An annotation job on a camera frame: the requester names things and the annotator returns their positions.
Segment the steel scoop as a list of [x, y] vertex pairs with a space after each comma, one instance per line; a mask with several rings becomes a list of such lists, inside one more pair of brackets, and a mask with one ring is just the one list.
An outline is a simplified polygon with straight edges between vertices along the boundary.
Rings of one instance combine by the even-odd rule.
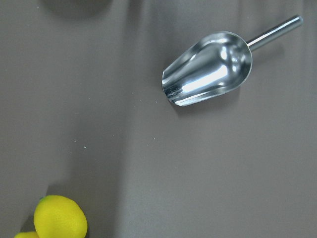
[[302, 24], [295, 15], [249, 41], [229, 31], [203, 37], [163, 71], [167, 99], [185, 107], [237, 89], [251, 73], [252, 52]]

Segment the yellow lemon outer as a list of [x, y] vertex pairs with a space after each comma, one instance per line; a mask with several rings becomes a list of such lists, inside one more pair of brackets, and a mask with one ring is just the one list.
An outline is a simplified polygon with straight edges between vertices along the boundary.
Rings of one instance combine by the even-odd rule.
[[84, 238], [88, 231], [88, 222], [80, 206], [60, 195], [40, 199], [33, 220], [41, 238]]

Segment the yellow lemon near lime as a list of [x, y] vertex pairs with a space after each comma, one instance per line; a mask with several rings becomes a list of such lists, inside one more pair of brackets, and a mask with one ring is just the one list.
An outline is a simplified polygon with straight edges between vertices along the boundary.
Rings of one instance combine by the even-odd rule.
[[31, 232], [19, 232], [14, 238], [39, 238], [38, 234], [35, 231]]

